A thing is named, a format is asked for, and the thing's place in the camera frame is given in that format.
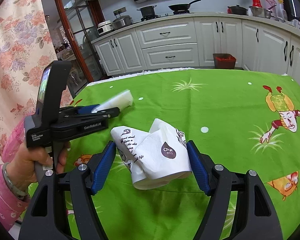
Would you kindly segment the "pink sleeve forearm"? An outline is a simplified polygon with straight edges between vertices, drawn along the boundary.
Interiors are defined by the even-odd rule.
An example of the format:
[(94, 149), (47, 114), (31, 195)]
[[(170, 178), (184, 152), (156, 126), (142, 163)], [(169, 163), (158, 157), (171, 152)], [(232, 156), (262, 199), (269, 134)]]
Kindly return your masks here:
[[(12, 130), (12, 134), (6, 141), (2, 152), (2, 160), (10, 162), (19, 150), (22, 142), (24, 142), (24, 119)], [(27, 209), (30, 197), (25, 195), (23, 198), (18, 198), (7, 186), (3, 172), (3, 166), (0, 165), (0, 226), (5, 231), (10, 230), (15, 221)]]

